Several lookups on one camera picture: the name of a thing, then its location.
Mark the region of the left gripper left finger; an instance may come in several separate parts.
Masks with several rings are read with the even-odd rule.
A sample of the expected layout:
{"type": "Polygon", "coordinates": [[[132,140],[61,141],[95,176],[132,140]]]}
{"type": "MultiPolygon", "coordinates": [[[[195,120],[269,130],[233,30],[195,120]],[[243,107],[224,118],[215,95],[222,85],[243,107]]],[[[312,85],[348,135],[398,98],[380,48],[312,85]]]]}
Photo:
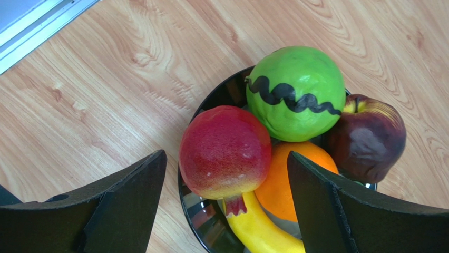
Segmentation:
{"type": "Polygon", "coordinates": [[[166,166],[158,150],[44,202],[1,188],[1,252],[146,252],[166,166]]]}

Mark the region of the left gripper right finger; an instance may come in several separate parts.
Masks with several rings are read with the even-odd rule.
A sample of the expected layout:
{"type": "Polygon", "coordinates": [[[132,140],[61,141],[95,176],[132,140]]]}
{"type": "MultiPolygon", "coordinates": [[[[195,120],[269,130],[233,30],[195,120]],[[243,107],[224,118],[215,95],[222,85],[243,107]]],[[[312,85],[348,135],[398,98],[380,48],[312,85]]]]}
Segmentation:
{"type": "Polygon", "coordinates": [[[307,252],[448,252],[448,210],[393,198],[290,152],[288,178],[307,252]]]}

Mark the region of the orange fruit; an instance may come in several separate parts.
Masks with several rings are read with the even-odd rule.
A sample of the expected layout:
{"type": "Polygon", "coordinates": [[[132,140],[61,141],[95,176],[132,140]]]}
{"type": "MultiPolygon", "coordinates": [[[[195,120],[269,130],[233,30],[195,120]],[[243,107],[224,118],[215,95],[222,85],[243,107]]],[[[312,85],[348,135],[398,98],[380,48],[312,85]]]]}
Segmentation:
{"type": "Polygon", "coordinates": [[[271,214],[283,220],[297,222],[287,170],[287,158],[290,151],[302,154],[335,174],[339,172],[331,156],[309,141],[279,142],[272,147],[269,172],[255,193],[260,204],[271,214]]]}

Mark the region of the red yellow apple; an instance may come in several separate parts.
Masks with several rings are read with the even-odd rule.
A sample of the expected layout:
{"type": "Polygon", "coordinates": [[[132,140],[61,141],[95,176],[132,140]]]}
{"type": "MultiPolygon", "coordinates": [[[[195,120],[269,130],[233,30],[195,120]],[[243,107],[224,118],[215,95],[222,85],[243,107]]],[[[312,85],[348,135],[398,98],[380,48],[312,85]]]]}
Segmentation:
{"type": "Polygon", "coordinates": [[[221,105],[196,116],[186,128],[179,169],[200,197],[223,200],[227,217],[247,212],[243,194],[256,190],[271,163],[271,138],[250,112],[221,105]]]}

